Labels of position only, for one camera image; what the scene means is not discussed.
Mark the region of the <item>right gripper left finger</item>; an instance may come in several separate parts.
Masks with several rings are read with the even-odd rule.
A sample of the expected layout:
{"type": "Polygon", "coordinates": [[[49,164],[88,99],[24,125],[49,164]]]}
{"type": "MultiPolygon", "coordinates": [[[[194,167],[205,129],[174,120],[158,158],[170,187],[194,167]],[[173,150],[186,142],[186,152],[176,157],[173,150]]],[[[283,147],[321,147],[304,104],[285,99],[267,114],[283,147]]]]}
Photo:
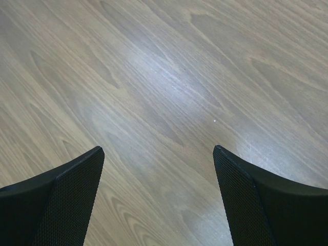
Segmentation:
{"type": "Polygon", "coordinates": [[[83,245],[104,160],[97,146],[1,188],[1,245],[83,245]]]}

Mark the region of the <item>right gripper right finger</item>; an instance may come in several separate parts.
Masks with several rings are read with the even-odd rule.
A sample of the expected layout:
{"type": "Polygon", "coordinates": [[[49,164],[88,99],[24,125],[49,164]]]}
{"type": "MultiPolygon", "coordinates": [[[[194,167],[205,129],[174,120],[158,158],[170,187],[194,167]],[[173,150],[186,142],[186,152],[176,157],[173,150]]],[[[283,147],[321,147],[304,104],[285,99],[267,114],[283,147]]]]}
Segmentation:
{"type": "Polygon", "coordinates": [[[213,150],[233,245],[327,245],[327,190],[213,150]]]}

